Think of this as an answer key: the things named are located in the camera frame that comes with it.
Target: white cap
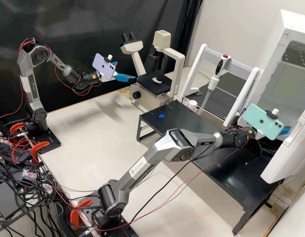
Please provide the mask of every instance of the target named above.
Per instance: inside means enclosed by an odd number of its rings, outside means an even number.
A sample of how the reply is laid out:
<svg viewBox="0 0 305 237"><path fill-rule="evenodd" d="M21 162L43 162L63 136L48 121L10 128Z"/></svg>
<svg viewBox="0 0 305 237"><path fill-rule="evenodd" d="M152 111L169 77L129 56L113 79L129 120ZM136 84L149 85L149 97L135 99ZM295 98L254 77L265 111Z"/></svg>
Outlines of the white cap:
<svg viewBox="0 0 305 237"><path fill-rule="evenodd" d="M277 115L277 114L278 114L278 112L279 112L279 110L278 110L278 109L273 109L273 110L272 110L272 113L273 113L274 115Z"/></svg>
<svg viewBox="0 0 305 237"><path fill-rule="evenodd" d="M198 103L195 100L190 100L188 107L189 107L189 109L194 110L197 105L198 105Z"/></svg>

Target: barcode label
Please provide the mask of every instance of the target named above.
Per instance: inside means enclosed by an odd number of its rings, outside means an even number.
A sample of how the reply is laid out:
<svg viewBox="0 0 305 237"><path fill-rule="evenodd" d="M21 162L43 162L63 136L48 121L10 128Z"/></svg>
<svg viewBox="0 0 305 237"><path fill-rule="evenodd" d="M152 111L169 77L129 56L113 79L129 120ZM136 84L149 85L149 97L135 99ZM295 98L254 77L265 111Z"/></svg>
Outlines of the barcode label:
<svg viewBox="0 0 305 237"><path fill-rule="evenodd" d="M149 163L147 163L145 157L141 157L135 165L132 166L129 170L129 174L132 176L133 179L137 179L139 176L141 176L145 170L150 166Z"/></svg>
<svg viewBox="0 0 305 237"><path fill-rule="evenodd" d="M26 93L31 92L31 87L30 87L30 83L28 82L28 78L27 77L22 77L21 75L20 75L20 78L21 78L21 81L22 81L23 90Z"/></svg>

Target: white table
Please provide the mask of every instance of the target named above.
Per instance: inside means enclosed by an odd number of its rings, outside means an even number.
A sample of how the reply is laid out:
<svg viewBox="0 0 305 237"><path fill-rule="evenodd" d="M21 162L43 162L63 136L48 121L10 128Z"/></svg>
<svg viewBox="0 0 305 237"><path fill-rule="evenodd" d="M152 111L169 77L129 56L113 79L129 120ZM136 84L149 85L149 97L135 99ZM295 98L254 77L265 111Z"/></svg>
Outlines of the white table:
<svg viewBox="0 0 305 237"><path fill-rule="evenodd" d="M42 161L59 184L71 189L96 190L109 179L119 179L158 139L155 135L136 141L139 114L141 111L119 92L51 112L48 126L62 146L43 154ZM160 163L152 177L130 194L122 213L126 220L130 221L173 174ZM181 183L175 177L141 214L163 203ZM88 194L66 192L71 198ZM232 228L190 188L131 226L139 236L233 236Z"/></svg>

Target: microscope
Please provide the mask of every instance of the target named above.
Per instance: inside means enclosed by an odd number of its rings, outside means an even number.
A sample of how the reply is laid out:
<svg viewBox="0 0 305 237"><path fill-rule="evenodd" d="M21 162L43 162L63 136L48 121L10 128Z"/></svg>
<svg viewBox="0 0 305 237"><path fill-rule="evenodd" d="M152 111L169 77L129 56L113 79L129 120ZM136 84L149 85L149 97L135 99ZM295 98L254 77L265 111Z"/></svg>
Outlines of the microscope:
<svg viewBox="0 0 305 237"><path fill-rule="evenodd" d="M178 93L185 56L170 48L171 34L165 30L156 31L153 38L154 53L150 57L154 60L153 73L146 74L143 62L138 51L143 48L143 42L137 39L134 33L122 34L124 43L121 50L124 54L130 54L138 75L135 84L130 86L129 97L132 104L141 111L147 112L161 105L173 101ZM172 80L158 72L163 67L165 55L176 61Z"/></svg>

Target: purple smartphone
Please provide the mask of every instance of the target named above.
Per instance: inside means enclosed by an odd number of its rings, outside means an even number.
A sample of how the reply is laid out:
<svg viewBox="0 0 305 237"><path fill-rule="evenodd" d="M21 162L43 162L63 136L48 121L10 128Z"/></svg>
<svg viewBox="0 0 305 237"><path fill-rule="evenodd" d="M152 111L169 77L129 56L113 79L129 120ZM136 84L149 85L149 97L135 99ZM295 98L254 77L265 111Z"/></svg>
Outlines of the purple smartphone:
<svg viewBox="0 0 305 237"><path fill-rule="evenodd" d="M113 73L115 71L115 66L111 63L106 62L104 60L104 57L99 53L97 53L94 57L92 66L108 80L112 79Z"/></svg>

